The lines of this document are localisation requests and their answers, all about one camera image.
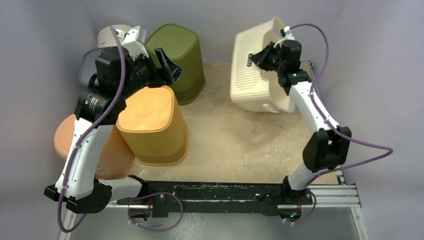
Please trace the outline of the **green slatted waste bin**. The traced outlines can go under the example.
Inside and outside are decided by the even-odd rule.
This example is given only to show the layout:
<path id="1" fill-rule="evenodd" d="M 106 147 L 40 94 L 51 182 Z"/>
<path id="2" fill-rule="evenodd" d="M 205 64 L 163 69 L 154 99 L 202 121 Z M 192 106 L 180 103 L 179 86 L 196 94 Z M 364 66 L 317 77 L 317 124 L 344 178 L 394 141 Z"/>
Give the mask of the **green slatted waste bin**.
<path id="1" fill-rule="evenodd" d="M 171 85 L 177 102 L 184 106 L 192 103 L 206 85 L 199 36 L 184 26 L 168 23 L 154 31 L 145 42 L 145 47 L 156 66 L 160 66 L 155 48 L 161 47 L 184 73 Z"/>

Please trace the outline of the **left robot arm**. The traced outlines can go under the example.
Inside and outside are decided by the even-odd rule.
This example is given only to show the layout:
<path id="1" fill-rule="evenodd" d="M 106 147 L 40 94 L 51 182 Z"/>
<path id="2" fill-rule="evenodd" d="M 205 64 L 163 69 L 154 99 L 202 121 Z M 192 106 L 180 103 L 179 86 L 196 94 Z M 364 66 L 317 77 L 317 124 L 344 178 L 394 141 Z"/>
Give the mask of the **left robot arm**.
<path id="1" fill-rule="evenodd" d="M 105 47 L 95 59 L 95 73 L 78 97 L 75 107 L 74 136 L 65 167 L 59 180 L 44 190 L 49 199 L 65 203 L 76 214 L 101 212 L 108 203 L 131 199 L 146 203 L 146 181 L 130 175 L 123 179 L 104 180 L 96 169 L 105 143 L 126 108 L 126 100 L 139 90 L 174 84 L 183 68 L 176 65 L 157 47 L 154 50 L 160 67 L 150 57 L 131 57 L 125 47 Z"/>

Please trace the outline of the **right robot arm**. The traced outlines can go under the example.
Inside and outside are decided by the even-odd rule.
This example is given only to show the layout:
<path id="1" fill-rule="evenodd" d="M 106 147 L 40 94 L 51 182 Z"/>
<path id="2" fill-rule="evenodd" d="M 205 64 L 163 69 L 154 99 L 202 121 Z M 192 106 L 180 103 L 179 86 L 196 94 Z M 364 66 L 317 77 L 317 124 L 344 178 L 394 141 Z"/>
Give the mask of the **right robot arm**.
<path id="1" fill-rule="evenodd" d="M 341 127 L 325 109 L 313 90 L 313 81 L 301 69 L 302 45 L 286 40 L 281 46 L 270 42 L 263 50 L 249 56 L 249 60 L 264 71 L 277 74 L 277 81 L 295 103 L 306 120 L 311 136 L 302 151 L 303 163 L 283 180 L 280 196 L 288 204 L 304 193 L 313 177 L 335 170 L 346 162 L 350 141 L 337 135 L 351 137 L 349 127 Z"/>

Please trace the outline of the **orange plastic bucket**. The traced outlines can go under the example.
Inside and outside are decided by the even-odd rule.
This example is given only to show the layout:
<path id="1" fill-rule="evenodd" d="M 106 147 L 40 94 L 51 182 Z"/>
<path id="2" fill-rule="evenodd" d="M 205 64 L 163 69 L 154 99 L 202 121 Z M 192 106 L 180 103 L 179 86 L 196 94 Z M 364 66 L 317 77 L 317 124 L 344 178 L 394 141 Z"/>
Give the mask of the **orange plastic bucket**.
<path id="1" fill-rule="evenodd" d="M 65 118 L 54 134 L 54 148 L 58 155 L 66 160 L 74 136 L 74 114 Z M 102 149 L 96 167 L 95 177 L 102 180 L 117 179 L 134 160 L 134 153 L 122 137 L 116 126 L 113 127 Z"/>

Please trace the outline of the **yellow slatted waste bin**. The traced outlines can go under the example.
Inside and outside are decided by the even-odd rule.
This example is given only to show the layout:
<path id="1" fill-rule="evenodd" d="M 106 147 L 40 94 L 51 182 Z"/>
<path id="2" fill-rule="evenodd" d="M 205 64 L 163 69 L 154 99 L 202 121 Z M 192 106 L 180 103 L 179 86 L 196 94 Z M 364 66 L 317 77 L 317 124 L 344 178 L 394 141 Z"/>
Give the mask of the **yellow slatted waste bin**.
<path id="1" fill-rule="evenodd" d="M 116 126 L 141 164 L 164 167 L 185 159 L 189 129 L 170 87 L 145 87 L 125 103 Z"/>

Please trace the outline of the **white perforated plastic basket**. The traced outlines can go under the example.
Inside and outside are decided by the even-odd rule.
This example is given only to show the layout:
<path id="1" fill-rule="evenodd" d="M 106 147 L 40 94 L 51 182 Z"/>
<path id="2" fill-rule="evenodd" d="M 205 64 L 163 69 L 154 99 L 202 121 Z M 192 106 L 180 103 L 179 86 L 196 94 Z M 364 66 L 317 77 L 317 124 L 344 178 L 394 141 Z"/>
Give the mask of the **white perforated plastic basket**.
<path id="1" fill-rule="evenodd" d="M 257 67 L 250 57 L 262 51 L 270 42 L 281 39 L 279 31 L 286 25 L 278 18 L 239 32 L 233 47 L 230 99 L 250 112 L 292 113 L 295 103 L 278 83 L 277 73 Z"/>

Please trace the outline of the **grey slatted waste bin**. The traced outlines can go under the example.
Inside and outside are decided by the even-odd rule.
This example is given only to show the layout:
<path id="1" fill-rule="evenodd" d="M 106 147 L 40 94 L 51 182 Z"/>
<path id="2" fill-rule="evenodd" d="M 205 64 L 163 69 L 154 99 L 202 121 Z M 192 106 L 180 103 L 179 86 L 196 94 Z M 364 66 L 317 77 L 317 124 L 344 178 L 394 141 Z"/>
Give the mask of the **grey slatted waste bin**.
<path id="1" fill-rule="evenodd" d="M 97 72 L 95 61 L 103 49 L 104 48 L 95 48 L 89 50 L 82 57 L 78 72 L 78 80 L 81 84 L 87 86 L 92 75 Z"/>

